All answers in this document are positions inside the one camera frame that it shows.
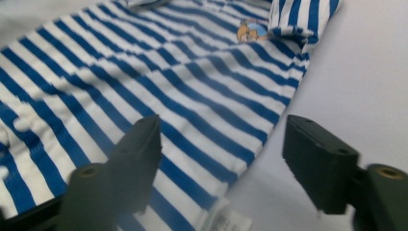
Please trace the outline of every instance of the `garment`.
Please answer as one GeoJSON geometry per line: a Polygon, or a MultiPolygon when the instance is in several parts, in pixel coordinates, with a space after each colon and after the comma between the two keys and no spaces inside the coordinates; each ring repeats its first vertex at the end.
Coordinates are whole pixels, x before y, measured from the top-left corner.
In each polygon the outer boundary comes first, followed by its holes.
{"type": "Polygon", "coordinates": [[[123,230],[199,230],[294,96],[338,0],[183,1],[130,12],[101,3],[0,53],[0,204],[12,217],[103,163],[158,114],[164,158],[145,213],[123,230]],[[268,27],[239,42],[243,20],[268,27]]]}

